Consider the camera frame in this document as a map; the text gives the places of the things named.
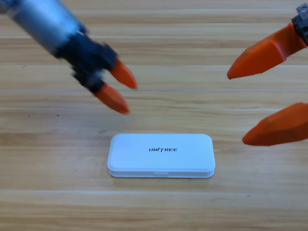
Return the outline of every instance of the wooden plank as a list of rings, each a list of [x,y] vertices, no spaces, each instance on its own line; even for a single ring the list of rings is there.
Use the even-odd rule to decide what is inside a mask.
[[[94,36],[204,36],[227,35],[228,39],[259,39],[286,26],[290,13],[253,11],[124,11],[74,12]],[[29,37],[9,17],[0,22],[0,37]]]
[[[122,93],[129,116],[83,91],[0,92],[0,189],[307,193],[306,141],[273,147],[241,141],[259,120],[306,93]],[[109,145],[122,132],[208,134],[216,172],[207,180],[113,178]]]
[[[129,65],[140,90],[305,90],[308,65],[280,65],[266,73],[229,80],[228,65]],[[69,65],[0,65],[0,90],[85,90]],[[108,72],[104,80],[128,88]]]
[[[0,190],[5,231],[305,231],[305,195]]]
[[[245,48],[221,48],[220,42],[166,38],[108,38],[113,47],[128,65],[232,65]],[[67,65],[55,59],[30,38],[2,38],[1,65]],[[289,57],[283,65],[307,65],[306,50]]]
[[[173,9],[295,9],[303,4],[302,0],[236,0],[227,2],[225,0],[204,1],[204,0],[132,0],[130,2],[122,0],[63,0],[74,10],[173,10]]]

